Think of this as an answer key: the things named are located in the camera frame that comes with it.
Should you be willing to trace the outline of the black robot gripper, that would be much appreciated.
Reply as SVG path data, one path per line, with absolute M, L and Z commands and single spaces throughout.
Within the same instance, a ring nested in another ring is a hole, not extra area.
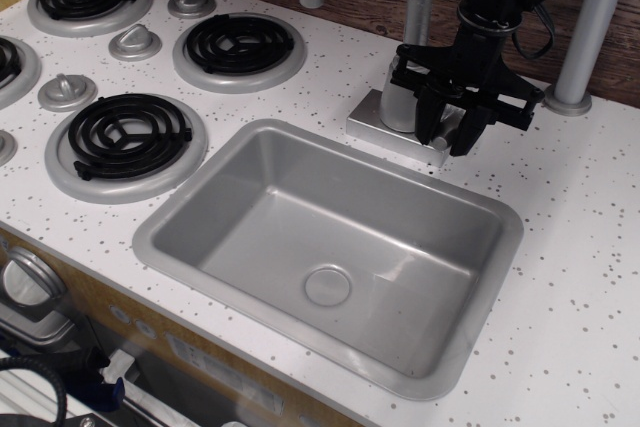
M 466 156 L 488 125 L 528 129 L 543 92 L 503 60 L 506 42 L 517 41 L 521 15 L 507 23 L 465 11 L 458 16 L 460 25 L 451 46 L 398 47 L 391 83 L 417 99 L 415 136 L 422 145 L 431 142 L 447 104 L 464 109 L 450 155 Z

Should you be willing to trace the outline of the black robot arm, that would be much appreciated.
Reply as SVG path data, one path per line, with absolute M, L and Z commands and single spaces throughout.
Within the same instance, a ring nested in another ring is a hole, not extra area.
M 446 106 L 463 110 L 450 153 L 464 156 L 485 128 L 497 122 L 525 130 L 544 93 L 511 71 L 502 51 L 516 42 L 524 12 L 533 12 L 548 33 L 555 32 L 545 0 L 462 0 L 460 25 L 448 47 L 400 45 L 393 84 L 417 99 L 415 135 L 427 145 L 436 137 Z

